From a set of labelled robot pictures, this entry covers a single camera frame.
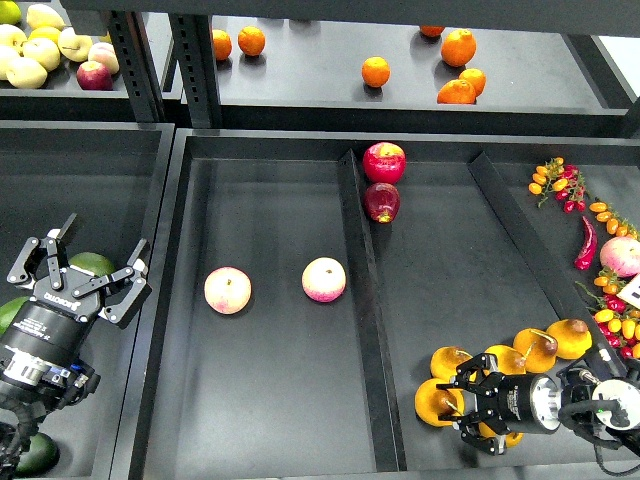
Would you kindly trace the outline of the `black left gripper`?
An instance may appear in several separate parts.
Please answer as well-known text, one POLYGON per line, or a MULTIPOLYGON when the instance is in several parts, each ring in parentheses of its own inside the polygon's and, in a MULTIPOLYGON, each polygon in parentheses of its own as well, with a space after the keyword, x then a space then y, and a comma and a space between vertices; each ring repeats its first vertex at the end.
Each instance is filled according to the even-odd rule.
POLYGON ((29 237, 7 274, 9 284, 33 290, 1 336, 7 355, 3 376, 10 380, 40 380, 72 369, 98 315, 125 329, 152 291, 144 261, 150 250, 146 239, 139 240, 126 266, 112 274, 98 277, 92 270, 69 266, 67 246, 77 230, 76 218, 71 213, 44 237, 29 237), (48 276, 37 281, 42 262, 48 276), (103 306, 108 293, 122 290, 127 293, 118 303, 103 306))

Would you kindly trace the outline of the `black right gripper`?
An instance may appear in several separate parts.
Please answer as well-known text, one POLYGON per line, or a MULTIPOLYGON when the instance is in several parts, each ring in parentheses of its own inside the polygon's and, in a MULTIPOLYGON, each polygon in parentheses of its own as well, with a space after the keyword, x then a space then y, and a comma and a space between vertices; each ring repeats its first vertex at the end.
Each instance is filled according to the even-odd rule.
POLYGON ((501 374, 495 354, 480 353, 463 362, 436 388, 466 392, 471 406, 451 421, 465 443, 488 455, 505 453, 507 433, 550 435, 560 426, 560 388, 554 380, 546 374, 501 374), (483 435, 481 424, 493 435, 483 435))

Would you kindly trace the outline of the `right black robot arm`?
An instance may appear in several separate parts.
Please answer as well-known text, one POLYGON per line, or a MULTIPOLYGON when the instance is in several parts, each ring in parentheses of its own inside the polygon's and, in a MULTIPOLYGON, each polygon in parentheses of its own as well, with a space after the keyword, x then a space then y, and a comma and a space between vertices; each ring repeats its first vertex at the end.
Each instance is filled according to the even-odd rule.
POLYGON ((494 354, 480 353, 456 368, 436 388, 458 392, 471 405, 461 412, 440 414, 460 432, 463 442, 492 456, 506 452, 511 433, 551 435, 563 427, 593 446, 596 464, 612 477, 603 452, 622 447, 639 453, 639 362, 613 367, 608 353, 588 353, 561 369, 556 378, 545 373, 505 374, 494 354))

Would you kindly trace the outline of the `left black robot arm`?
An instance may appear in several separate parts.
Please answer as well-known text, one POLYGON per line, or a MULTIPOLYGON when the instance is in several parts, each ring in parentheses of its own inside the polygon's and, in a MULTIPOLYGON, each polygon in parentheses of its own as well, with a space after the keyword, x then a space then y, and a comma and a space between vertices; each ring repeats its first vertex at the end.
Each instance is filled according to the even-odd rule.
POLYGON ((28 238, 7 275, 8 283, 30 295, 1 336, 1 407, 17 420, 1 427, 4 479, 14 476, 49 414, 97 389, 99 375, 79 357, 94 323, 103 319, 126 328, 152 291, 146 239, 110 274, 70 264, 66 247, 75 219, 70 215, 62 227, 28 238))

